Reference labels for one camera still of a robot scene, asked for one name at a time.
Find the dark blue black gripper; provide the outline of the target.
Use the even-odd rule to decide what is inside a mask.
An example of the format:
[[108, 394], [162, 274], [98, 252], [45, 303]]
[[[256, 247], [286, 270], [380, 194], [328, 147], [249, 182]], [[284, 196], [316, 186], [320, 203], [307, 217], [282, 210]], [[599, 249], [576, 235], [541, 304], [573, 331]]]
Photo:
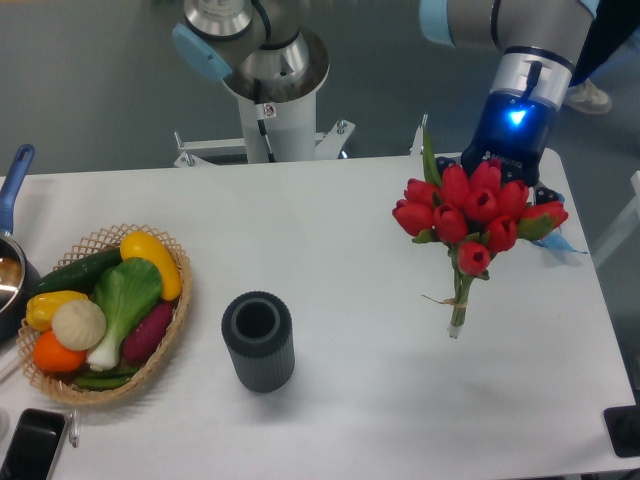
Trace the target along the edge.
[[[485, 103], [470, 145], [461, 155], [461, 165], [469, 175], [484, 161], [501, 163], [502, 180], [521, 180], [529, 187], [539, 182], [539, 164], [557, 111], [543, 103], [506, 94], [493, 93]], [[454, 158], [435, 159], [438, 171], [456, 164]], [[561, 195], [543, 185], [534, 188], [534, 204], [560, 201]]]

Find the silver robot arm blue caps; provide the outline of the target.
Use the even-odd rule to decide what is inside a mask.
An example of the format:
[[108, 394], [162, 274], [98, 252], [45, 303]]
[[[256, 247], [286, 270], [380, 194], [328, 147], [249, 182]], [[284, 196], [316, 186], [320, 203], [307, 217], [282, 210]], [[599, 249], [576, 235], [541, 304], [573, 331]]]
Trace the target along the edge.
[[[596, 13], [593, 1], [424, 1], [423, 35], [450, 46], [501, 54], [469, 146], [467, 172], [497, 159], [506, 181], [556, 199], [539, 163]], [[300, 21], [296, 1], [188, 1], [172, 32], [181, 57], [236, 97], [252, 163], [337, 157], [347, 128], [316, 131], [316, 94], [328, 71], [322, 40]]]

